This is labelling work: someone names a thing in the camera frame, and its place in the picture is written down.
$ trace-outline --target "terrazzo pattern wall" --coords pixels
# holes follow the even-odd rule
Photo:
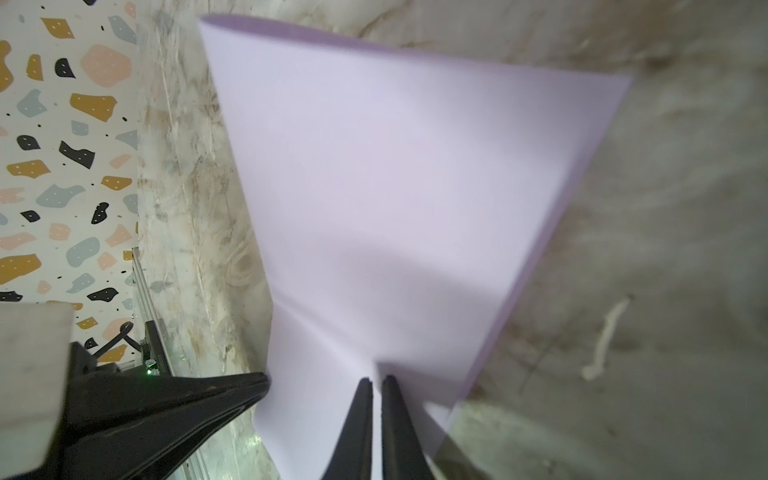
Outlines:
[[[125,0],[0,0],[0,301],[73,303],[92,353],[134,308],[135,16]]]

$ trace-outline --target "wall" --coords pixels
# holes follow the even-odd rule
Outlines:
[[[134,17],[123,0],[0,2],[0,300],[73,303],[91,352],[133,310]]]
[[[174,365],[201,376],[263,368],[270,314],[205,12],[633,75],[438,464],[449,478],[764,476],[767,3],[152,2],[138,19],[142,260]],[[607,372],[585,382],[603,315],[628,293]],[[242,417],[201,451],[213,477],[275,477]]]

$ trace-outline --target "marble surface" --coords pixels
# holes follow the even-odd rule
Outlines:
[[[261,15],[634,86],[436,459],[447,478],[762,478],[768,4],[157,0],[139,5],[139,241],[180,375],[262,369],[270,298],[197,32]],[[607,371],[580,377],[623,296]],[[211,478],[277,478],[242,415]]]

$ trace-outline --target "black cable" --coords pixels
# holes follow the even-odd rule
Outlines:
[[[126,322],[120,325],[120,333],[118,333],[112,340],[109,342],[106,342],[104,346],[102,346],[96,353],[93,354],[95,359],[99,359],[99,357],[103,356],[110,348],[112,348],[117,342],[121,341],[122,339],[125,339],[126,342],[128,342],[128,345],[134,347],[139,352],[141,351],[141,345],[139,343],[128,336],[128,333],[131,331],[131,329],[134,328],[134,324],[132,322]]]

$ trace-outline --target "purple paper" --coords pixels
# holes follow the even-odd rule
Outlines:
[[[434,454],[629,79],[200,28],[274,301],[258,435],[320,478],[358,380],[394,373]]]

